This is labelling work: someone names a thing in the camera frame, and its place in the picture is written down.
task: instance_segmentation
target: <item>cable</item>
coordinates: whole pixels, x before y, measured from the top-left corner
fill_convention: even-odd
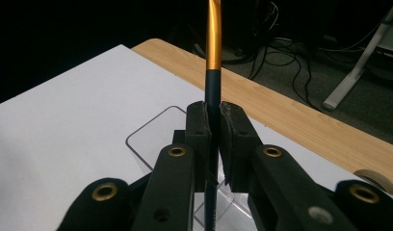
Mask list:
[[[384,21],[384,18],[382,20],[380,20],[380,22],[364,37],[362,38],[360,41],[358,41],[357,43],[347,47],[347,48],[343,48],[343,49],[338,49],[338,50],[332,50],[332,49],[327,49],[327,48],[323,48],[320,47],[320,50],[324,50],[324,51],[329,51],[329,52],[358,52],[358,51],[363,51],[364,49],[359,49],[359,50],[350,50],[351,48],[359,45],[362,41],[364,41],[365,39],[367,39],[373,32],[376,31],[376,29],[381,25],[381,23]]]
[[[296,80],[297,80],[297,78],[298,78],[298,76],[299,76],[299,74],[300,74],[300,72],[301,72],[301,62],[300,62],[299,59],[297,58],[297,55],[300,55],[300,54],[294,53],[292,50],[290,50],[290,49],[287,48],[287,47],[283,47],[283,48],[286,49],[286,50],[288,50],[288,52],[283,51],[283,50],[280,50],[279,48],[274,48],[274,49],[278,50],[278,52],[271,52],[271,53],[272,53],[272,54],[273,54],[273,53],[279,53],[279,54],[284,54],[284,55],[290,56],[290,57],[293,58],[292,61],[287,62],[286,64],[271,64],[271,63],[269,63],[269,62],[266,62],[266,63],[267,63],[267,64],[270,64],[270,65],[274,65],[274,66],[286,66],[286,65],[292,64],[294,61],[296,61],[296,62],[298,63],[298,65],[299,65],[299,70],[296,72],[295,76],[293,77],[293,81],[292,81],[292,88],[293,88],[293,91],[294,91],[295,94],[296,94],[302,101],[304,101],[309,107],[311,107],[312,109],[314,109],[314,110],[316,110],[316,111],[318,111],[318,112],[321,112],[320,109],[318,109],[316,106],[314,106],[313,103],[311,103],[310,98],[309,98],[308,86],[310,85],[310,82],[311,82],[311,80],[313,79],[313,76],[312,76],[312,73],[311,73],[310,61],[309,61],[306,57],[303,57],[303,58],[307,61],[308,79],[307,79],[307,81],[306,81],[305,84],[304,84],[304,96],[302,96],[301,94],[299,94],[299,92],[298,92],[297,89],[296,89]]]
[[[260,66],[257,68],[256,72],[253,75],[251,75],[252,71],[250,72],[250,75],[248,77],[250,80],[253,80],[257,76],[257,74],[259,74],[260,70],[263,67],[263,63],[265,63],[265,61],[266,61],[267,53],[268,53],[268,46],[265,46],[265,52],[263,53],[262,62],[260,63]]]
[[[341,60],[338,60],[338,59],[332,57],[332,56],[328,53],[328,51],[324,51],[324,53],[325,53],[326,56],[329,57],[330,59],[332,59],[332,60],[334,60],[334,61],[336,61],[336,62],[338,62],[338,63],[342,63],[342,64],[355,64],[355,63],[358,61],[358,60],[353,60],[353,61],[341,61]]]
[[[293,43],[301,43],[302,44],[302,42],[296,41],[296,40],[292,40],[290,38],[274,37],[274,39],[275,40],[285,40],[285,41],[290,41],[291,42],[289,45],[281,46],[281,47],[290,47],[290,46],[293,45]],[[352,53],[352,52],[355,53],[355,52],[361,52],[361,51],[365,50],[365,49],[358,49],[358,50],[328,50],[328,49],[325,49],[325,48],[319,48],[319,49],[321,49],[321,50],[323,50],[325,52],[346,52],[346,53]]]
[[[275,7],[275,9],[277,10],[277,12],[276,12],[276,15],[275,15],[275,20],[274,20],[274,22],[272,23],[272,25],[269,27],[268,31],[272,30],[272,28],[275,26],[275,23],[277,22],[277,19],[278,19],[278,7],[277,7],[277,5],[276,5],[274,2],[270,2],[270,3],[271,3],[272,5],[274,5],[274,7]]]
[[[258,52],[258,51],[254,53],[254,59],[253,59],[253,62],[252,62],[252,64],[251,64],[251,69],[250,69],[250,74],[249,74],[249,76],[248,76],[248,79],[250,79],[250,76],[251,76],[251,74],[252,74],[253,71],[254,71],[254,67],[256,66],[256,60],[257,60],[258,55],[259,55],[259,52]]]
[[[291,41],[291,43],[289,45],[285,45],[285,46],[272,46],[272,45],[269,45],[271,48],[273,48],[274,50],[277,50],[279,52],[283,52],[283,53],[286,53],[286,54],[293,54],[293,55],[296,56],[296,54],[291,49],[289,49],[289,47],[292,46],[295,42],[299,43],[298,41],[293,41],[293,40],[291,40],[289,38],[276,38],[276,39]]]
[[[287,48],[290,47],[294,44],[294,41],[289,38],[281,38],[281,37],[275,37],[273,40],[285,40],[285,41],[290,41],[288,45],[281,45],[281,46],[271,46],[273,49],[278,49],[278,48]]]
[[[201,51],[200,48],[197,48],[196,43],[194,43],[194,45],[192,46],[192,51],[194,54],[198,55],[200,58],[205,59],[205,52]],[[223,64],[246,64],[246,63],[249,63],[250,61],[252,61],[253,59],[255,59],[254,53],[251,55],[247,55],[241,59],[223,60],[222,63]]]

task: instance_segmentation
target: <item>black cable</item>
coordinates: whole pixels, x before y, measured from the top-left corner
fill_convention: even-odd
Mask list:
[[[320,50],[324,50],[324,51],[330,51],[330,52],[353,52],[353,50],[351,50],[351,49],[354,48],[354,47],[356,47],[357,45],[359,45],[362,41],[364,41],[365,39],[367,39],[373,32],[375,32],[376,29],[378,29],[379,26],[381,25],[381,23],[385,20],[385,18],[386,18],[386,15],[383,17],[383,19],[380,20],[379,23],[377,23],[377,24],[374,26],[374,28],[373,28],[370,32],[368,32],[368,34],[367,34],[365,37],[363,37],[361,40],[359,40],[358,42],[356,42],[355,44],[353,44],[353,45],[351,45],[351,46],[349,46],[349,47],[346,47],[346,48],[343,48],[343,49],[338,49],[338,50],[327,49],[327,48],[324,48],[324,47],[320,47],[319,49],[320,49]]]
[[[287,53],[287,52],[284,52],[284,51],[272,51],[272,52],[268,53],[268,55],[270,55],[270,54],[283,54],[283,55],[287,55],[287,56],[290,56],[290,57],[293,58],[291,61],[289,61],[289,62],[287,62],[285,64],[272,64],[269,61],[265,61],[266,64],[274,65],[274,66],[286,66],[286,65],[292,64],[295,61],[295,59],[296,59],[296,55],[295,54]]]
[[[278,42],[278,40],[286,40],[286,41],[290,41],[290,43],[289,43],[288,45],[283,45],[283,44],[281,44],[280,42]],[[274,48],[274,49],[288,48],[288,47],[293,46],[293,44],[294,44],[294,41],[293,41],[292,39],[288,39],[288,38],[274,38],[274,42],[280,44],[280,46],[274,46],[274,45],[272,45],[271,47]]]
[[[269,62],[267,62],[267,64],[274,65],[274,66],[286,66],[286,65],[292,64],[294,61],[296,61],[296,62],[298,63],[298,65],[299,65],[299,70],[296,72],[295,76],[293,77],[293,81],[292,81],[293,91],[294,91],[295,94],[296,94],[302,101],[304,101],[309,107],[311,107],[312,109],[314,109],[314,110],[316,110],[316,111],[318,111],[318,112],[321,112],[320,109],[318,109],[316,106],[314,106],[314,104],[311,103],[310,98],[309,98],[308,86],[310,85],[310,82],[311,82],[311,80],[313,79],[313,76],[312,76],[312,73],[311,73],[310,61],[309,61],[305,56],[303,56],[303,55],[301,55],[301,54],[296,54],[295,52],[293,52],[292,50],[290,50],[288,47],[281,47],[281,48],[284,48],[284,49],[288,50],[288,52],[283,51],[283,50],[281,50],[280,48],[274,48],[275,50],[278,50],[278,52],[275,51],[275,52],[272,52],[272,53],[284,54],[284,55],[287,55],[287,56],[292,57],[293,60],[292,60],[291,62],[286,63],[286,64],[271,64],[271,63],[269,63]],[[305,82],[305,85],[304,85],[304,96],[302,96],[302,95],[299,94],[299,92],[297,91],[296,86],[295,86],[296,80],[297,80],[297,78],[298,78],[298,76],[299,76],[299,74],[300,74],[300,72],[301,72],[301,62],[300,62],[299,59],[297,58],[297,55],[300,55],[300,56],[304,57],[305,60],[307,61],[308,79],[307,79],[307,81]]]
[[[334,60],[334,61],[336,61],[336,62],[338,62],[338,63],[341,63],[341,64],[355,64],[355,63],[357,62],[357,60],[353,60],[353,61],[342,61],[342,60],[338,60],[338,59],[332,57],[331,54],[329,54],[330,52],[331,52],[331,51],[326,51],[326,50],[324,50],[324,53],[326,54],[327,57],[329,57],[330,59],[332,59],[332,60]]]
[[[253,80],[257,76],[257,74],[259,74],[260,70],[263,67],[263,64],[266,61],[266,55],[267,54],[268,54],[268,46],[265,46],[265,52],[263,53],[262,62],[260,63],[260,66],[257,68],[256,72],[253,75],[251,75],[252,72],[250,72],[250,75],[248,77],[250,80]]]
[[[254,59],[253,59],[253,62],[252,62],[252,64],[251,64],[251,69],[250,69],[250,74],[248,75],[248,79],[250,79],[250,76],[251,76],[251,74],[253,73],[253,71],[254,71],[254,67],[256,66],[256,61],[257,61],[257,57],[259,56],[259,51],[257,51],[257,52],[255,52],[254,53]]]
[[[205,52],[200,51],[199,49],[197,49],[197,45],[194,44],[192,47],[192,51],[198,55],[200,58],[205,59]],[[222,60],[223,64],[246,64],[249,63],[250,61],[255,59],[255,53],[248,55],[248,56],[244,56],[241,59],[234,59],[234,60]]]

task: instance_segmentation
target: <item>white surface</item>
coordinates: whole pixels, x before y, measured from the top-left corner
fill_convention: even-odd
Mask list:
[[[128,135],[203,91],[118,46],[0,105],[0,230],[55,230],[91,182],[143,175]],[[254,121],[264,143],[288,150],[319,184],[355,178]]]

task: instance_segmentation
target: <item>dark background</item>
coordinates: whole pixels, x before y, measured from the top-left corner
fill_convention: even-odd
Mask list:
[[[205,42],[207,1],[14,1],[0,6],[0,103],[119,44],[164,39],[186,50]],[[343,45],[371,30],[393,0],[278,0],[270,32],[257,28],[268,1],[223,0],[224,45],[251,53],[274,36],[311,51],[330,34]]]

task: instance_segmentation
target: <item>hole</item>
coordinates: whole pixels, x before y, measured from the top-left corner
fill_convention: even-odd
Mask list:
[[[108,194],[112,193],[112,191],[113,191],[112,188],[107,187],[107,188],[100,189],[97,193],[99,195],[108,195]]]
[[[180,157],[185,154],[185,148],[177,146],[170,149],[169,154],[173,157]]]
[[[275,147],[265,147],[263,149],[263,153],[265,153],[266,155],[268,155],[270,157],[279,157],[279,156],[281,156],[280,149],[275,148]]]
[[[374,191],[364,186],[353,185],[350,187],[350,193],[355,198],[362,200],[366,203],[375,204],[380,201],[380,197]]]
[[[113,198],[118,193],[118,187],[111,182],[101,184],[94,189],[92,199],[96,201],[105,201]]]
[[[155,211],[154,218],[158,222],[167,222],[170,219],[170,210],[168,208],[159,208]]]
[[[312,206],[308,209],[308,214],[322,224],[332,224],[333,217],[331,213],[321,207]]]

